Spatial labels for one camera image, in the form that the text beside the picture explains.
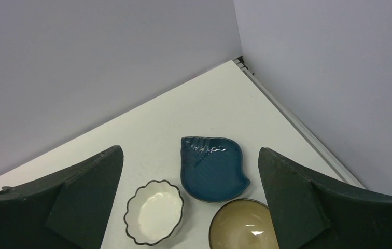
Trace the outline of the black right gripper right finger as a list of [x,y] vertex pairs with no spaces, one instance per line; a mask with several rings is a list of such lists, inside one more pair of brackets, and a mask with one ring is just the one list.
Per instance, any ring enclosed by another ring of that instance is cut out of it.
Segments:
[[392,196],[261,148],[258,169],[280,248],[392,248]]

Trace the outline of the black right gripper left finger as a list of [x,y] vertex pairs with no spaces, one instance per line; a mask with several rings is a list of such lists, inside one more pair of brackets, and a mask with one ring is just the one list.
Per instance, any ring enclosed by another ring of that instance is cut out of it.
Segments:
[[112,146],[68,168],[0,190],[0,248],[100,248],[123,168]]

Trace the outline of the tan brown bowl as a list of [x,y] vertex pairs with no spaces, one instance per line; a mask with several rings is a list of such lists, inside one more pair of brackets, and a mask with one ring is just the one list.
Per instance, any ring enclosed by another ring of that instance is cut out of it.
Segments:
[[267,205],[236,199],[214,215],[208,232],[210,248],[279,248]]

